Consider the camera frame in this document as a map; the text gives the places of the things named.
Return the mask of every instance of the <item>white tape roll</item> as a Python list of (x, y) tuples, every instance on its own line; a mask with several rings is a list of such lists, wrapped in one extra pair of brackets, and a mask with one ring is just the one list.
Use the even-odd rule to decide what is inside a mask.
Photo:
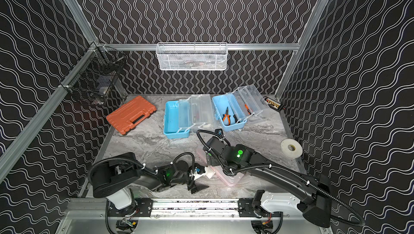
[(302, 146), (294, 139), (284, 139), (280, 143), (280, 148), (283, 154), (292, 159), (299, 158), (303, 152)]

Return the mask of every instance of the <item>black wire basket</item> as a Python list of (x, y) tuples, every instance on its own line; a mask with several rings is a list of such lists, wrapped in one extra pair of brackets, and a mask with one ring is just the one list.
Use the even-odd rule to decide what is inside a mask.
[(98, 47), (85, 66), (64, 86), (74, 101), (84, 105), (105, 105), (127, 55), (111, 47)]

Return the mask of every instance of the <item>orange-handled pliers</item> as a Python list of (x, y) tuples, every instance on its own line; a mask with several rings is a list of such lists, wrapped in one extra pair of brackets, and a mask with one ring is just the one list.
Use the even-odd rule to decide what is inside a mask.
[(227, 107), (226, 113), (223, 114), (223, 123), (224, 124), (226, 124), (226, 122), (225, 122), (226, 119), (229, 121), (229, 124), (227, 125), (227, 126), (229, 126), (230, 125), (229, 107)]

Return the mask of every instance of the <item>marble surface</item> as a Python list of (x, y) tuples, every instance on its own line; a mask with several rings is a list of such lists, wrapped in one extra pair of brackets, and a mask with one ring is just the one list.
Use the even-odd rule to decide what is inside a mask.
[[(153, 167), (169, 163), (180, 153), (192, 152), (195, 155), (196, 162), (202, 162), (196, 153), (196, 148), (202, 147), (202, 144), (195, 133), (190, 133), (188, 138), (171, 140), (163, 134), (165, 103), (170, 100), (187, 98), (189, 95), (143, 95), (143, 97), (157, 107), (157, 112), (125, 136), (115, 131), (103, 157), (108, 158), (133, 152), (141, 163), (146, 163), (147, 167)], [(270, 110), (267, 116), (268, 119), (264, 122), (253, 125), (246, 124), (241, 131), (225, 132), (226, 138), (232, 145), (244, 144), (272, 161), (298, 171), (296, 160), (286, 157), (280, 149), (280, 142), (287, 136), (279, 113)], [(211, 137), (208, 134), (202, 136), (205, 141)], [(189, 156), (184, 156), (182, 159), (189, 164), (191, 162)], [(191, 192), (187, 191), (185, 185), (174, 186), (169, 190), (158, 193), (151, 192), (147, 188), (138, 185), (130, 185), (129, 187), (132, 188), (136, 197), (159, 198), (249, 198), (254, 196), (256, 190), (260, 189), (271, 192), (286, 192), (267, 181), (248, 175), (244, 175), (233, 187), (225, 185), (217, 176), (213, 176), (211, 179), (201, 177), (196, 183), (208, 185), (209, 188), (192, 195)]]

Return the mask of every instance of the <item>orange tool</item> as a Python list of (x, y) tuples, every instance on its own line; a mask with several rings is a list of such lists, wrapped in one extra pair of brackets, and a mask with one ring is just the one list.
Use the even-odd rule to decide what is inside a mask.
[(156, 110), (156, 107), (145, 98), (137, 96), (110, 113), (106, 120), (120, 134), (125, 135)]
[(252, 113), (250, 112), (249, 107), (247, 106), (247, 104), (244, 104), (244, 107), (247, 109), (247, 113), (249, 113), (249, 115), (251, 115)]
[(223, 123), (224, 123), (224, 124), (226, 124), (226, 123), (225, 123), (225, 119), (227, 119), (227, 120), (229, 121), (229, 124), (228, 124), (228, 126), (229, 126), (229, 125), (230, 125), (229, 107), (227, 107), (227, 109), (226, 109), (226, 113), (225, 113), (225, 114), (223, 114)]

